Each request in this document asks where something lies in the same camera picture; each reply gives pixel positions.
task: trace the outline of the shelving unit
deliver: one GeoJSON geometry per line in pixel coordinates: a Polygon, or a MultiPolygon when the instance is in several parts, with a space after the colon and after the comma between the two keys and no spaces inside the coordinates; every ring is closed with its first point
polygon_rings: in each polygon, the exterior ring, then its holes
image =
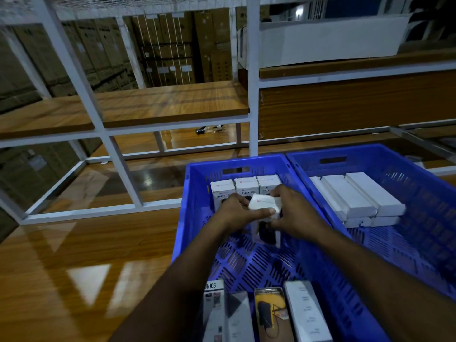
{"type": "MultiPolygon", "coordinates": [[[[425,71],[456,69],[453,56],[444,56],[441,62],[419,62],[393,65],[369,66],[355,70],[318,71],[309,74],[302,71],[298,76],[270,76],[259,74],[259,7],[260,5],[310,0],[2,0],[0,17],[4,25],[42,23],[52,45],[71,79],[78,95],[49,99],[49,92],[40,81],[32,64],[20,50],[20,43],[9,37],[9,43],[15,46],[14,52],[26,68],[29,76],[43,101],[17,109],[0,116],[0,147],[12,147],[36,143],[70,141],[80,161],[65,177],[54,185],[39,201],[26,212],[22,211],[11,199],[0,191],[0,207],[5,209],[20,224],[36,224],[115,215],[121,213],[142,212],[179,207],[180,199],[168,199],[144,202],[138,187],[131,177],[125,158],[137,156],[156,156],[176,154],[179,151],[192,152],[202,149],[222,149],[244,146],[248,143],[250,155],[258,154],[258,117],[259,89],[267,87],[311,84],[323,81],[359,79],[375,76],[408,74],[425,71]],[[248,94],[237,82],[218,82],[195,85],[144,88],[128,28],[123,16],[159,14],[190,10],[208,10],[230,8],[230,38],[233,63],[233,77],[237,75],[235,7],[247,6],[248,33],[248,94]],[[128,53],[137,84],[140,89],[96,94],[85,76],[83,68],[71,46],[61,21],[116,17],[122,39],[128,53]],[[250,141],[242,142],[240,123],[249,122],[250,141]],[[178,128],[198,127],[203,124],[236,124],[237,141],[217,146],[203,146],[190,149],[165,149],[160,131],[178,128]],[[114,136],[133,133],[153,132],[158,151],[144,154],[122,154],[114,136]],[[99,137],[109,156],[87,158],[77,139],[99,137]],[[66,212],[37,214],[44,201],[55,192],[69,177],[79,172],[87,163],[112,161],[131,198],[131,204],[111,207],[90,208],[66,212]]],[[[8,37],[8,30],[3,30],[8,37]]],[[[452,124],[456,119],[445,120],[452,124]]],[[[375,132],[377,129],[359,129],[354,131],[334,132],[333,135],[349,135],[375,132]]],[[[405,138],[406,131],[396,131],[405,138]]],[[[305,137],[318,137],[319,134],[305,137]]],[[[291,141],[301,137],[291,137],[291,141]]],[[[270,143],[274,139],[263,141],[270,143]]]]}

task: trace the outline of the white rectangular box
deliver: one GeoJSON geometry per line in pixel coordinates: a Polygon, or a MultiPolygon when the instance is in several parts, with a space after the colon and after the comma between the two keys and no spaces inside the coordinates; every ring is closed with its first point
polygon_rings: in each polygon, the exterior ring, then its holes
{"type": "Polygon", "coordinates": [[[282,183],[279,176],[274,175],[263,175],[257,176],[259,185],[259,194],[269,194],[273,189],[282,183]]]}
{"type": "Polygon", "coordinates": [[[343,175],[326,175],[322,183],[342,207],[347,218],[375,216],[377,209],[343,175]]]}
{"type": "Polygon", "coordinates": [[[208,281],[203,293],[202,342],[228,342],[228,316],[223,280],[208,281]]]}
{"type": "Polygon", "coordinates": [[[236,185],[236,193],[246,197],[248,200],[252,199],[254,193],[259,193],[258,180],[254,177],[243,177],[234,179],[236,185]]]}
{"type": "Polygon", "coordinates": [[[377,209],[376,216],[402,216],[404,214],[405,205],[369,178],[366,173],[347,173],[345,180],[377,209]]]}
{"type": "Polygon", "coordinates": [[[347,218],[344,222],[345,228],[371,227],[372,218],[369,217],[353,217],[347,218]]]}
{"type": "Polygon", "coordinates": [[[265,207],[274,208],[275,214],[262,220],[253,221],[250,224],[252,240],[263,245],[274,245],[280,248],[280,232],[267,228],[267,223],[279,219],[280,211],[282,210],[281,199],[270,195],[254,194],[248,205],[250,210],[258,210],[265,207]]]}
{"type": "Polygon", "coordinates": [[[230,342],[254,342],[254,328],[246,291],[228,295],[230,342]]]}
{"type": "Polygon", "coordinates": [[[315,291],[309,281],[285,281],[288,311],[293,318],[297,342],[332,342],[315,291]]]}
{"type": "Polygon", "coordinates": [[[390,217],[372,217],[371,227],[384,227],[384,226],[393,226],[398,224],[400,221],[399,216],[390,216],[390,217]]]}
{"type": "Polygon", "coordinates": [[[212,196],[214,198],[214,208],[217,211],[220,205],[232,194],[236,193],[236,188],[231,179],[211,182],[212,196]]]}
{"type": "Polygon", "coordinates": [[[315,185],[316,189],[322,194],[323,198],[325,198],[326,202],[328,203],[329,207],[336,213],[337,217],[344,222],[347,220],[347,215],[342,210],[340,204],[335,200],[333,195],[328,191],[325,185],[321,182],[320,178],[317,176],[313,176],[310,178],[313,184],[315,185]]]}
{"type": "MultiPolygon", "coordinates": [[[[260,23],[259,68],[396,55],[410,14],[260,23]]],[[[247,67],[247,30],[237,31],[237,59],[247,67]]]]}

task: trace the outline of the wooden shelf board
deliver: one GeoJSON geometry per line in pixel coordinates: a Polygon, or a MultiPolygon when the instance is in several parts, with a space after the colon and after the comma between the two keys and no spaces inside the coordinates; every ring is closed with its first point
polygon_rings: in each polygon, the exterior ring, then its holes
{"type": "Polygon", "coordinates": [[[419,63],[430,63],[456,59],[456,48],[415,51],[400,53],[391,57],[372,57],[367,59],[309,62],[301,65],[262,68],[260,79],[281,78],[285,76],[305,76],[339,71],[383,68],[419,63]]]}
{"type": "MultiPolygon", "coordinates": [[[[247,92],[233,81],[96,94],[105,127],[248,114],[247,92]]],[[[40,101],[0,115],[0,139],[94,129],[78,96],[40,101]]]]}

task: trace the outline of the white label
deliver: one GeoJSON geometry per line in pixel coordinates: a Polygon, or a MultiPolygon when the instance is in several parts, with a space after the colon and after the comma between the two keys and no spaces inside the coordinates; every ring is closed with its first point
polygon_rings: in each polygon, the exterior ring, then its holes
{"type": "Polygon", "coordinates": [[[182,72],[191,72],[191,65],[183,65],[182,72]]]}
{"type": "Polygon", "coordinates": [[[35,171],[39,171],[46,164],[47,163],[42,156],[36,156],[29,161],[29,166],[31,166],[35,171]]]}
{"type": "Polygon", "coordinates": [[[76,46],[81,53],[85,53],[84,45],[81,42],[76,42],[76,46]]]}
{"type": "Polygon", "coordinates": [[[168,67],[158,67],[158,73],[159,74],[169,73],[169,69],[168,69],[168,67]]]}

